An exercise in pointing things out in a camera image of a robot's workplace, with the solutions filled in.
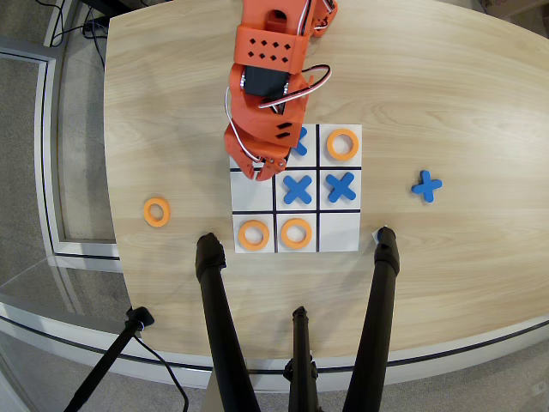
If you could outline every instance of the black tripod leg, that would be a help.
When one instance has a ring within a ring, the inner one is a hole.
[[[145,326],[149,326],[154,323],[154,319],[148,310],[144,307],[138,307],[134,311],[128,311],[129,320],[126,321],[126,327],[117,339],[112,343],[111,347],[97,362],[92,372],[86,377],[84,382],[80,385],[80,388],[75,392],[75,395],[70,400],[69,405],[65,409],[65,412],[76,412],[84,403],[87,402],[89,397],[94,393],[97,385],[109,372],[114,361],[122,353],[131,337],[135,335],[138,330],[145,329]]]
[[[202,290],[209,346],[223,409],[225,412],[259,412],[221,279],[221,269],[225,267],[221,243],[213,233],[202,236],[196,249],[196,277]]]
[[[375,412],[381,404],[400,259],[395,233],[383,227],[379,234],[370,300],[343,412]]]
[[[293,312],[293,359],[286,365],[284,377],[290,381],[289,412],[317,412],[317,366],[309,346],[309,319],[304,307]]]

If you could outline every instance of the metal frame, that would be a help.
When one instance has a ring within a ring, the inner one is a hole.
[[[65,28],[74,20],[77,0],[57,0],[63,9]],[[66,39],[49,47],[61,33],[57,13],[52,13],[44,45],[0,37],[0,58],[13,58],[39,65],[34,109],[34,172],[40,226],[48,263],[64,268],[121,272],[116,243],[67,239],[64,236],[59,194],[57,158],[57,111]]]
[[[94,366],[124,328],[122,323],[29,304],[0,294],[0,331],[49,353]],[[549,315],[452,342],[389,353],[385,384],[450,373],[492,361],[549,338]],[[159,352],[184,386],[205,389],[213,370],[209,356]],[[316,358],[318,391],[349,386],[354,357]],[[287,359],[246,360],[254,391],[288,392]],[[111,372],[172,384],[166,369],[131,341]]]

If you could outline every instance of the tic-tac-toe board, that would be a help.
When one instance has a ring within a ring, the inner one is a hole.
[[[357,251],[362,125],[304,124],[287,164],[258,182],[231,159],[235,252]]]

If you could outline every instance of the wooden table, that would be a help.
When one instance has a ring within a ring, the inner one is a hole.
[[[209,354],[196,241],[214,232],[244,352],[289,358],[292,311],[311,349],[356,353],[373,269],[371,232],[397,234],[391,349],[495,330],[549,312],[549,41],[433,1],[341,0],[305,66],[334,74],[306,123],[363,125],[360,251],[236,255],[223,95],[241,2],[176,1],[112,19],[105,140],[112,217],[133,306],[154,348]],[[411,194],[428,169],[444,188]],[[165,197],[163,228],[143,204]]]

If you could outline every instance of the tripod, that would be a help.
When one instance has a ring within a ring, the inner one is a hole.
[[[400,270],[395,233],[382,227],[374,254],[375,269],[359,351],[343,412],[378,411]],[[202,290],[204,316],[214,369],[226,412],[259,412],[226,299],[221,270],[226,267],[223,246],[213,233],[202,236],[196,248],[196,277]],[[322,412],[318,404],[318,371],[310,355],[309,319],[301,306],[293,313],[293,358],[284,377],[290,381],[289,412]]]

